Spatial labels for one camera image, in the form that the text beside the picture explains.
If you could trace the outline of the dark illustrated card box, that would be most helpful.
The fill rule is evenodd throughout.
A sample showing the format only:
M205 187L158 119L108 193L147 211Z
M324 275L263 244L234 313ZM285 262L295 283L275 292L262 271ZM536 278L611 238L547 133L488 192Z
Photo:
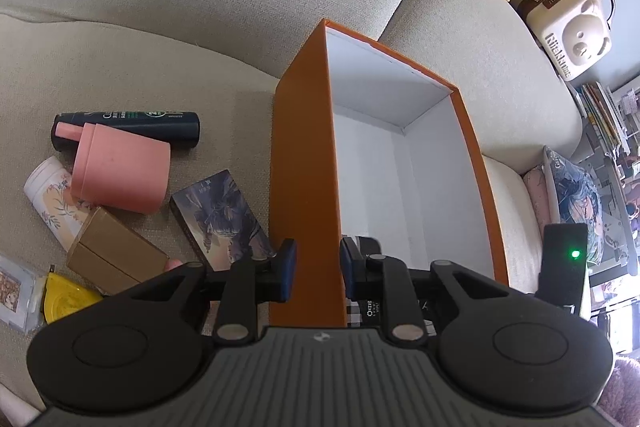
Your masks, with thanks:
M272 258L276 251L228 169L171 195L169 207L201 262L227 271L250 255Z

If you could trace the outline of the brown cardboard box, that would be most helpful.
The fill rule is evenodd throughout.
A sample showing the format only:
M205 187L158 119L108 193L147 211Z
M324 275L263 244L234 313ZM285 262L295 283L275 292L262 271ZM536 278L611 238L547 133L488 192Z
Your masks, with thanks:
M168 257L102 207L93 209L67 253L66 265L105 295L164 272Z

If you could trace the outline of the orange cardboard box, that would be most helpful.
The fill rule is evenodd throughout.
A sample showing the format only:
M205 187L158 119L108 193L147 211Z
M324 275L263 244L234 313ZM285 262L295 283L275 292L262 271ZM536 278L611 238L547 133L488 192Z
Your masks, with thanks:
M377 239L411 268L446 259L509 280L497 206L460 90L330 20L273 97L269 235L294 239L279 326L341 327L343 236Z

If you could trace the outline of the dark green tube bottle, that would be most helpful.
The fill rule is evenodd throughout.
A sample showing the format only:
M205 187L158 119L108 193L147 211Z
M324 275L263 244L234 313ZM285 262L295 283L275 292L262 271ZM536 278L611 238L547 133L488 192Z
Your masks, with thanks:
M194 112L77 112L61 113L54 117L50 138L55 150L76 150L77 143L55 134L59 122L82 127L84 124L104 126L143 135L169 143L176 150L191 150L198 145L201 124Z

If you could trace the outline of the yellow tape measure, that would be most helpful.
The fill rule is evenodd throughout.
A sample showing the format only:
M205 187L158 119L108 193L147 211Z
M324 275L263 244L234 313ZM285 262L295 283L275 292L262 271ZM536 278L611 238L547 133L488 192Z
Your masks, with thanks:
M88 308L103 299L99 291L76 284L55 272L47 276L43 315L48 324Z

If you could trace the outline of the pink plastic cup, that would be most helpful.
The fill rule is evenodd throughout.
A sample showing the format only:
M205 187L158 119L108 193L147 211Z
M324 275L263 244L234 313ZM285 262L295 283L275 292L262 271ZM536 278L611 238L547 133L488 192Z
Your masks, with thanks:
M150 215L163 205L170 145L104 124L55 125L54 135L78 144L70 189L93 205Z

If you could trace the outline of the white floral bottle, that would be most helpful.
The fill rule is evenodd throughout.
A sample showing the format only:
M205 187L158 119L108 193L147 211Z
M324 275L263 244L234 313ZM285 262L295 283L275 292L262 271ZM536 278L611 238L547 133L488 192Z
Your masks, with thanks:
M24 193L58 243L69 251L93 207L73 196L72 175L55 156L38 165L24 184Z

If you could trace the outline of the pink pump bottle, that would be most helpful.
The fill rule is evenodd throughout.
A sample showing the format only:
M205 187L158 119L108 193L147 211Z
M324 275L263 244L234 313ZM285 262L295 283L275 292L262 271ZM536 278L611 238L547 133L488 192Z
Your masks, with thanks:
M170 271L173 269L176 269L178 267L180 267L180 265L182 265L182 261L178 260L178 259L169 259L166 263L166 267L165 270L166 271Z

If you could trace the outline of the blue floral cushion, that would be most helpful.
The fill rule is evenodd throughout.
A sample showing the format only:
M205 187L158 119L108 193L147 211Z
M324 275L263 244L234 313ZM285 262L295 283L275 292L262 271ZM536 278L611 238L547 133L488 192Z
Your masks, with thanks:
M603 212L596 184L584 168L548 146L544 148L542 158L550 220L552 223L587 225L586 262L594 267L602 260L604 243Z

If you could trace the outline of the pink cushion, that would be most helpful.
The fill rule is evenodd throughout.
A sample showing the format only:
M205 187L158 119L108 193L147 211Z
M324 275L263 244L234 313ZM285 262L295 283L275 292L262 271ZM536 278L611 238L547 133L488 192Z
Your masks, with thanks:
M550 205L546 177L544 169L537 166L523 176L523 182L528 192L530 201L532 202L535 218L540 231L544 234L544 227L550 225Z

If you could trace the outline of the stack of books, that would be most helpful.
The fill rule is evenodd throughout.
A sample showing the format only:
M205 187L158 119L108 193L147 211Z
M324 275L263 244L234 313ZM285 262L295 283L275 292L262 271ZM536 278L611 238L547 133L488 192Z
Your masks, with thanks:
M608 150L612 153L628 150L627 129L610 91L600 82L591 81L580 86L578 94L582 98L587 118L597 129L597 134Z

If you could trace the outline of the cream bear mini suitcase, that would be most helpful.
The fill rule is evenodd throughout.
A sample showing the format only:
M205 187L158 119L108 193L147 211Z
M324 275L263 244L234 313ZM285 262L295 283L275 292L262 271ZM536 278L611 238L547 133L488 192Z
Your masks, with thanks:
M511 0L560 76L570 82L612 48L615 0Z

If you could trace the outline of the beige fabric sofa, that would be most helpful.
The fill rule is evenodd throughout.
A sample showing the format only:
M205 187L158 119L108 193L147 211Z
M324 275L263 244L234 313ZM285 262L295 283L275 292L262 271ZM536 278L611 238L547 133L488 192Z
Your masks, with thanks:
M194 110L179 188L228 169L269 220L271 102L320 20L409 57L461 92L500 222L509 280L531 293L541 235L523 176L582 134L574 101L506 0L1 0L1 251L37 272L66 254L24 194L58 113Z

